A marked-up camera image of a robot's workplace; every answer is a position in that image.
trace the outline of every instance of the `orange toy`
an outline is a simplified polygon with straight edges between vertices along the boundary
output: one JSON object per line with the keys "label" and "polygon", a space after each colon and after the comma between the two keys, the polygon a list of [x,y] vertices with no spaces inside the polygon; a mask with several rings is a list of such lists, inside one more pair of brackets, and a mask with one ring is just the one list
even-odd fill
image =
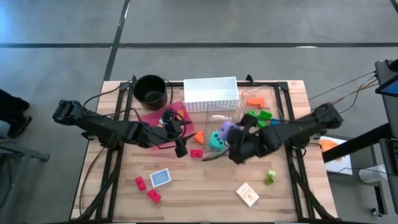
{"label": "orange toy", "polygon": [[182,118],[184,118],[184,110],[178,110],[177,113],[181,115]]}
{"label": "orange toy", "polygon": [[204,144],[205,143],[205,135],[203,134],[203,131],[200,130],[196,133],[196,135],[194,135],[193,137],[197,142],[199,142],[200,144]]}
{"label": "orange toy", "polygon": [[319,144],[321,144],[321,146],[322,146],[322,152],[326,152],[327,150],[338,146],[338,144],[336,142],[329,140],[329,139],[322,139],[321,141],[319,141]]}
{"label": "orange toy", "polygon": [[263,109],[266,106],[266,101],[263,97],[249,98],[246,100],[246,105],[258,106],[260,109]]}

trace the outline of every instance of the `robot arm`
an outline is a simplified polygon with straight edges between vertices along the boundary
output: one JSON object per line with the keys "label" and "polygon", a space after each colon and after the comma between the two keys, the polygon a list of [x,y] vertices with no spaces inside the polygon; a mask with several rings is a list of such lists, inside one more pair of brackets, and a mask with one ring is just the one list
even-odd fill
{"label": "robot arm", "polygon": [[188,121],[168,119],[164,128],[152,127],[141,121],[117,121],[82,107],[78,101],[61,100],[53,119],[59,124],[78,126],[86,131],[82,133],[84,137],[96,136],[104,147],[118,147],[125,142],[148,148],[174,141],[177,157],[188,153],[185,145],[192,137],[179,137],[181,122],[188,124]]}
{"label": "robot arm", "polygon": [[287,141],[290,141],[292,146],[304,148],[310,136],[325,133],[326,129],[338,128],[342,122],[343,118],[334,106],[325,103],[296,121],[261,128],[256,135],[248,133],[247,130],[257,124],[257,118],[245,114],[239,123],[245,127],[243,131],[232,129],[227,135],[230,145],[229,158],[236,164],[244,163],[252,156],[263,157],[278,150]]}

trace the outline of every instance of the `gray floor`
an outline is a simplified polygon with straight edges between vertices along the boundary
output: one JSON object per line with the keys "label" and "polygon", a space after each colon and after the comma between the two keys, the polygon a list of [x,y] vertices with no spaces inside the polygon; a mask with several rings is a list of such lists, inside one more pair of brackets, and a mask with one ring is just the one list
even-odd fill
{"label": "gray floor", "polygon": [[[112,43],[123,0],[0,2],[0,43]],[[121,42],[396,42],[398,14],[388,0],[132,0]],[[32,105],[32,124],[17,141],[51,153],[30,163],[18,196],[16,222],[68,219],[87,141],[78,128],[51,119],[60,99],[84,101],[98,94],[111,49],[0,49],[0,88]],[[374,70],[398,57],[398,48],[324,49],[119,49],[111,80],[158,74],[169,80],[251,74],[258,80],[305,80],[309,96]],[[311,101],[337,99],[366,78]],[[339,103],[347,108],[353,97]],[[361,92],[331,131],[357,136],[387,121],[381,97]],[[0,125],[0,133],[7,126]],[[331,182],[344,220],[393,223],[372,217],[373,189]]]}

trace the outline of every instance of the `person's leg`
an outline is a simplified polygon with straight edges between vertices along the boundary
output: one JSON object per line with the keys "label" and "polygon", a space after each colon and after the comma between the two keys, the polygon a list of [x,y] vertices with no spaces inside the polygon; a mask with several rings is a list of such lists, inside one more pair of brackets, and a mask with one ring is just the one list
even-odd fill
{"label": "person's leg", "polygon": [[6,109],[13,111],[25,111],[29,108],[30,104],[25,100],[11,96],[6,91],[0,89],[0,105],[6,105]]}
{"label": "person's leg", "polygon": [[10,129],[7,133],[8,137],[16,138],[20,136],[31,121],[31,116],[24,116],[23,114],[14,114],[10,116],[7,121],[5,121],[10,124]]}
{"label": "person's leg", "polygon": [[29,103],[23,99],[0,90],[0,120],[10,124],[7,134],[10,138],[16,138],[22,134],[26,126],[32,121],[31,116],[24,116],[24,111],[29,106]]}

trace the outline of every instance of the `white plastic basket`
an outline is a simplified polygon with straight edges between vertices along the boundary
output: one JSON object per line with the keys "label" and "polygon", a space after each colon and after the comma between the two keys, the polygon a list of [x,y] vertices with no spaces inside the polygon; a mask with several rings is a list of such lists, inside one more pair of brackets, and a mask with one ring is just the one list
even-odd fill
{"label": "white plastic basket", "polygon": [[236,110],[239,103],[236,77],[184,80],[184,98],[191,113]]}

